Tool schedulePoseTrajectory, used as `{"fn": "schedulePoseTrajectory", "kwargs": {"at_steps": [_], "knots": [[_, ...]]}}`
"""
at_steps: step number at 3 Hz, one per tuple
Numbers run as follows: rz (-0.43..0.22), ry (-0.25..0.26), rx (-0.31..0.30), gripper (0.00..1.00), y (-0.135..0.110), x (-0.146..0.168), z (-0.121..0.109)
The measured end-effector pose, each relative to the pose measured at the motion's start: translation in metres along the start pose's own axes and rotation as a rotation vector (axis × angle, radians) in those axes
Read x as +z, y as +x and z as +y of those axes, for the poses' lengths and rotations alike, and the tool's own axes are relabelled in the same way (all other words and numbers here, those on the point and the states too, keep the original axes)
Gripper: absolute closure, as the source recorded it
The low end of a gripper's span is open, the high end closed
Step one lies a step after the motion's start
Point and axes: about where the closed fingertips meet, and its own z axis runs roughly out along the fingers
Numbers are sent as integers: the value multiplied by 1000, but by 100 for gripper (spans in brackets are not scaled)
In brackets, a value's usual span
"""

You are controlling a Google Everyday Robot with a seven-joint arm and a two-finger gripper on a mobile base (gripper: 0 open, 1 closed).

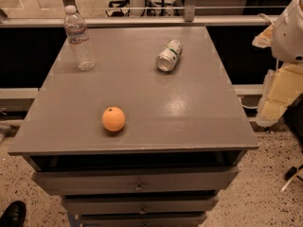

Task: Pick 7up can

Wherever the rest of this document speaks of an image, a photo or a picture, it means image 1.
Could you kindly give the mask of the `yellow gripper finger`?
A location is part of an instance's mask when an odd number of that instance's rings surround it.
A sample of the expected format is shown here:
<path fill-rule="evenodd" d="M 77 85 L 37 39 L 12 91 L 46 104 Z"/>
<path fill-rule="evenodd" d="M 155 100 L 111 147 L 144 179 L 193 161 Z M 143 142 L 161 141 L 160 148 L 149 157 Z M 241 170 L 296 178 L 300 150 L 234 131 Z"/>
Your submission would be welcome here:
<path fill-rule="evenodd" d="M 272 45 L 273 25 L 266 27 L 252 42 L 252 45 L 259 48 L 266 48 Z"/>

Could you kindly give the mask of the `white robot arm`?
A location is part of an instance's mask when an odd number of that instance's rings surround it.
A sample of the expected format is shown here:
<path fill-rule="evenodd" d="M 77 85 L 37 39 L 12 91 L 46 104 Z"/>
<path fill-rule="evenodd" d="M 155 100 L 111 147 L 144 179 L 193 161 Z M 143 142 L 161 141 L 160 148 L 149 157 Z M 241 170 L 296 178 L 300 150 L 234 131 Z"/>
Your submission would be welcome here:
<path fill-rule="evenodd" d="M 276 21 L 266 27 L 252 42 L 253 46 L 270 47 L 280 61 L 303 63 L 303 0 L 292 0 Z"/>

